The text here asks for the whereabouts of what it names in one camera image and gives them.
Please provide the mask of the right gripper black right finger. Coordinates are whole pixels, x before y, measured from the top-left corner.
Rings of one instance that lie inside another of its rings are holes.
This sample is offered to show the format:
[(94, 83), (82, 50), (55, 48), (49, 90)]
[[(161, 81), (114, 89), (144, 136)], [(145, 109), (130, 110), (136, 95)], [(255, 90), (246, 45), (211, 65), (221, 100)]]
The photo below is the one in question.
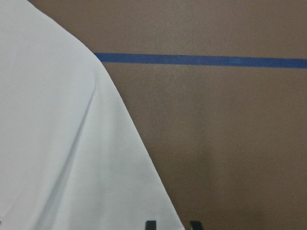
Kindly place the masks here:
[(189, 222), (189, 229), (190, 230), (204, 230), (203, 225), (198, 220), (192, 220)]

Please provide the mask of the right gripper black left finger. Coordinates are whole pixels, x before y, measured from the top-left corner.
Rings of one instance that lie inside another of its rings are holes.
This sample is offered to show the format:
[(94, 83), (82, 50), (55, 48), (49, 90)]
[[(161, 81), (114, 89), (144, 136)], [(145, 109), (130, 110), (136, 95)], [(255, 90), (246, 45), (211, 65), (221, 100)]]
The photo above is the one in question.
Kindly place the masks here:
[(146, 221), (145, 230), (156, 230), (156, 220)]

